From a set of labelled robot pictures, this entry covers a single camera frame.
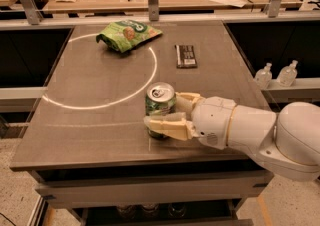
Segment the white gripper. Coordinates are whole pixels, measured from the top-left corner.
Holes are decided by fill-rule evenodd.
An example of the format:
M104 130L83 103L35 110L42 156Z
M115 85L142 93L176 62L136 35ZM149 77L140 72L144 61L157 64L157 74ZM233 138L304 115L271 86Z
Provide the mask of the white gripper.
M197 136L203 145L223 150L236 106L231 99L203 99L199 93L177 92L176 113L145 116L144 124L153 132L181 141Z

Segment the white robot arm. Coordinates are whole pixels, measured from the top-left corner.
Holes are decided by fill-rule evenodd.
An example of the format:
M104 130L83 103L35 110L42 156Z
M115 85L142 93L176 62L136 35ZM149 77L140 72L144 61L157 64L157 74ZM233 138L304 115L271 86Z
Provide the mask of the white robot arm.
M177 140L230 148L259 166L295 181L320 176L320 107L293 102L280 112L236 104L221 97L178 93L175 113L151 115L144 124Z

